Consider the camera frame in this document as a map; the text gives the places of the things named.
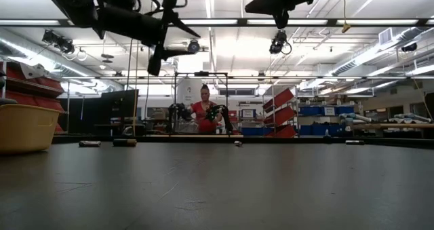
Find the ceiling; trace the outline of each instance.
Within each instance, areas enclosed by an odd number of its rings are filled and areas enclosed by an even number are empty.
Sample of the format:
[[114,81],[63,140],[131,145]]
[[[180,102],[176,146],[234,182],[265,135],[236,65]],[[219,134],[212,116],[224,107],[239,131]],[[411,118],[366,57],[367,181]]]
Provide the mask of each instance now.
[[[244,6],[251,0],[189,0],[185,8],[176,9],[181,18],[263,18],[268,16],[244,12]],[[433,0],[346,0],[348,18],[430,18],[434,16]],[[142,0],[142,12],[151,9],[149,0]],[[65,15],[50,0],[0,0],[0,19],[66,19]],[[343,18],[343,0],[315,0],[313,4],[298,5],[292,18]],[[44,46],[41,41],[44,27],[7,27],[8,31],[25,40]],[[137,41],[109,33],[105,43],[92,29],[88,28],[54,28],[59,35],[72,39],[76,47],[86,51],[84,61],[73,60],[100,75],[112,75],[115,71],[126,71],[129,54],[132,51],[130,69],[135,72],[146,70],[148,50]],[[208,27],[195,27],[194,31],[201,35],[199,43],[210,46],[210,30]],[[230,75],[257,75],[258,71],[267,71],[272,75],[316,75],[319,64],[336,64],[350,58],[355,52],[378,41],[378,34],[385,28],[352,28],[343,34],[340,28],[300,28],[287,27],[288,37],[292,37],[293,51],[290,55],[270,55],[271,39],[277,32],[275,27],[215,27],[214,34],[216,70],[228,72]],[[166,45],[186,43],[192,36],[177,28],[170,28]],[[431,40],[421,39],[421,45],[427,49]],[[112,64],[102,70],[103,53],[115,56]],[[391,61],[394,52],[369,61],[370,65],[382,68]],[[211,70],[210,55],[200,53],[205,70]],[[173,73],[171,64],[163,65],[160,75]]]

